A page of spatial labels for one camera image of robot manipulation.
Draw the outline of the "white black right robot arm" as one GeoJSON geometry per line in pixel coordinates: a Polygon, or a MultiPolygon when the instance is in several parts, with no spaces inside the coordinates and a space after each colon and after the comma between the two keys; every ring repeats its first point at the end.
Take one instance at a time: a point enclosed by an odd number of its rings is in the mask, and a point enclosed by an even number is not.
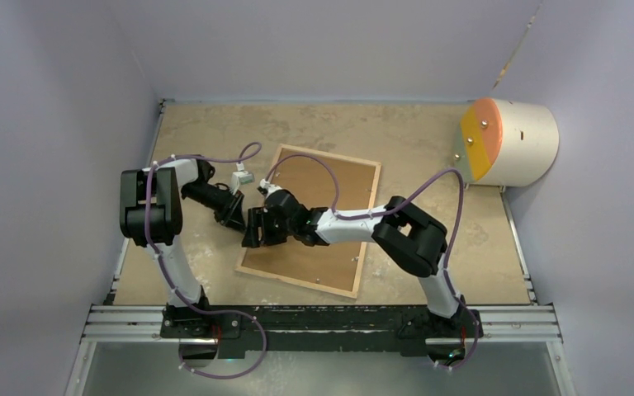
{"type": "Polygon", "coordinates": [[[248,210],[242,247],[264,248],[289,238],[308,246],[374,243],[421,285],[433,330],[449,336],[463,323],[461,297],[447,274],[447,228],[403,196],[381,206],[338,211],[308,208],[287,189],[261,181],[264,202],[248,210]]]}

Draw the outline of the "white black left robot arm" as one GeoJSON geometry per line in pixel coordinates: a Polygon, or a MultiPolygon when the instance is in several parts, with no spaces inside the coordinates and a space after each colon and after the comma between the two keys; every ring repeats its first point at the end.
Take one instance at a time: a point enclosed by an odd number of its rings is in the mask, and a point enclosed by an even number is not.
{"type": "Polygon", "coordinates": [[[124,237],[157,262],[168,287],[165,320],[192,337],[204,337],[213,316],[235,314],[214,310],[195,282],[184,252],[182,200],[189,198],[213,211],[216,223],[242,233],[244,194],[236,186],[212,183],[215,168],[201,155],[165,158],[150,167],[123,171],[120,178],[119,224],[124,237]]]}

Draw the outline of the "wooden picture frame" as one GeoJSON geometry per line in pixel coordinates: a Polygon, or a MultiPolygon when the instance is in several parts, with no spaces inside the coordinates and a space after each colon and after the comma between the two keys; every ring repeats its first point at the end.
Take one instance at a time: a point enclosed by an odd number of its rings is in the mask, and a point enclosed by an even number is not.
{"type": "MultiPolygon", "coordinates": [[[[281,144],[267,180],[292,194],[307,208],[330,207],[335,193],[343,210],[372,208],[381,175],[381,164],[352,156],[281,144]],[[336,177],[336,190],[332,177],[336,177]]],[[[289,237],[274,247],[243,249],[237,272],[278,281],[306,290],[357,298],[366,243],[338,243],[307,247],[289,237]]]]}

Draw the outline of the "brown backing board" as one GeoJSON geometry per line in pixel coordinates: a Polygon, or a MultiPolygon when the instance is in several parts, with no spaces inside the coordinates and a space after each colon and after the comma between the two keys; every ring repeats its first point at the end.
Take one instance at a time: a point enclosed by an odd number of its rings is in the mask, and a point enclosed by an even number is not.
{"type": "Polygon", "coordinates": [[[354,299],[373,221],[381,164],[280,145],[248,212],[238,272],[354,299]]]}

